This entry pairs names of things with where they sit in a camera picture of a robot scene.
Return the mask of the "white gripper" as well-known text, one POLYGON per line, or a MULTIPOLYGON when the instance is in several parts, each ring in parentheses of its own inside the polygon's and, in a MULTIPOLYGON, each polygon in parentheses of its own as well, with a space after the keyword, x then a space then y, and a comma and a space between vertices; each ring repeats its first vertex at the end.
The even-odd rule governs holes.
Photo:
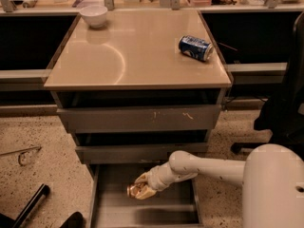
POLYGON ((171 169, 169 163, 157 165, 148 172, 142 173, 135 179, 136 183, 147 183, 137 186, 135 198, 146 200, 153 197, 157 192, 168 188, 172 183, 187 181, 196 177, 196 173, 180 174, 171 169))

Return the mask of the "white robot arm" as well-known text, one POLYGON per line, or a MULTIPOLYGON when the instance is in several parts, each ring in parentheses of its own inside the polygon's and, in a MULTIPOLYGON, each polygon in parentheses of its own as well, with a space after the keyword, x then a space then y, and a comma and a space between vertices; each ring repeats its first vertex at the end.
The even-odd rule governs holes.
POLYGON ((168 162, 141 174, 135 184, 138 200, 174 182, 202 174, 242 187, 243 228, 304 228, 304 161, 292 150, 267 143, 244 161, 199 158, 176 151, 168 162))

